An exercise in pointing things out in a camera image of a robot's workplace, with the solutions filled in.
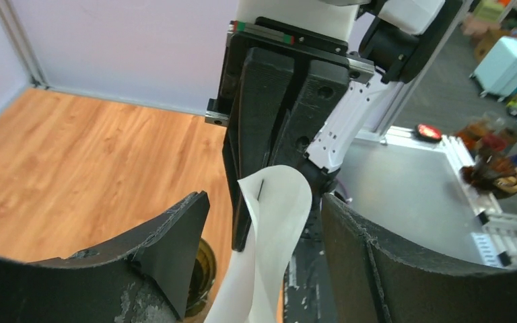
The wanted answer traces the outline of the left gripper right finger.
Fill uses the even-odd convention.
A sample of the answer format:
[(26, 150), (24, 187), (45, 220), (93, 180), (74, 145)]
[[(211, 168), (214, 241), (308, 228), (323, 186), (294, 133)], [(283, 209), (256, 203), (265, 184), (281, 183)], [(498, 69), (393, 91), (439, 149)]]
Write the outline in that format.
[(322, 228), (340, 322), (517, 322), (517, 269), (424, 248), (331, 194)]

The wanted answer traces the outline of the white paper coffee filter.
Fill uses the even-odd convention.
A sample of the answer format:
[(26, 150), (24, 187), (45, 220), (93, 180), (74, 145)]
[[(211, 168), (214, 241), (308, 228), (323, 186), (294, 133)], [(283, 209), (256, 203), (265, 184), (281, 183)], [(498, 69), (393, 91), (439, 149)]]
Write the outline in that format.
[(301, 236), (312, 193), (295, 168), (276, 165), (238, 182), (251, 225), (232, 252), (206, 322), (276, 322), (283, 276)]

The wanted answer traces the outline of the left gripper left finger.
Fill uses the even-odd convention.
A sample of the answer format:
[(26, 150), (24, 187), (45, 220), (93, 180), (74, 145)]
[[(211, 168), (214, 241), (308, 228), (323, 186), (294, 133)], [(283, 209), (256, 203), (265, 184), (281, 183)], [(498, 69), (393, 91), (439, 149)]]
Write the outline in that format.
[(179, 322), (209, 212), (193, 192), (69, 258), (0, 257), (0, 322)]

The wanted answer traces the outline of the dark brown coffee dripper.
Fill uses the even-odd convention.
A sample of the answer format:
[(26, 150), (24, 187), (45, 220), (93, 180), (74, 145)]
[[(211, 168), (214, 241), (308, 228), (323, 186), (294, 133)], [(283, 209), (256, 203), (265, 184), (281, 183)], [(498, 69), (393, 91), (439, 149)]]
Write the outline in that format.
[(217, 262), (211, 246), (203, 238), (195, 260), (183, 322), (204, 322), (212, 304), (211, 289), (217, 274)]

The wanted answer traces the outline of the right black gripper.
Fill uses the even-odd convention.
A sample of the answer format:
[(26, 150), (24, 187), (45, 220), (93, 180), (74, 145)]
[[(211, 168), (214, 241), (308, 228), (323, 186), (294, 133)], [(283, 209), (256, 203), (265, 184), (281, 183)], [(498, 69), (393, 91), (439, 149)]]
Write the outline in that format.
[(345, 40), (266, 17), (253, 23), (230, 22), (219, 90), (216, 99), (209, 100), (205, 122), (228, 126), (223, 163), (233, 210), (232, 250), (243, 251), (251, 222), (237, 181), (268, 164), (273, 129), (294, 74), (290, 57), (319, 61), (308, 64), (298, 96), (283, 119), (270, 166), (296, 167), (346, 92), (349, 79), (365, 85), (375, 74), (373, 62), (347, 50)]

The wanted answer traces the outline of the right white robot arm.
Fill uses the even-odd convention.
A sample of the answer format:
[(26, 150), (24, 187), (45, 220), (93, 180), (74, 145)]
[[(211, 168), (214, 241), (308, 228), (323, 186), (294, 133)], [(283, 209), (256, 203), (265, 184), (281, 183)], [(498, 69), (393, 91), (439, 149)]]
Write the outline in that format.
[(305, 175), (312, 213), (334, 189), (371, 110), (434, 58), (462, 1), (239, 1), (217, 97), (205, 120), (226, 128), (232, 249), (251, 227), (238, 181), (268, 166)]

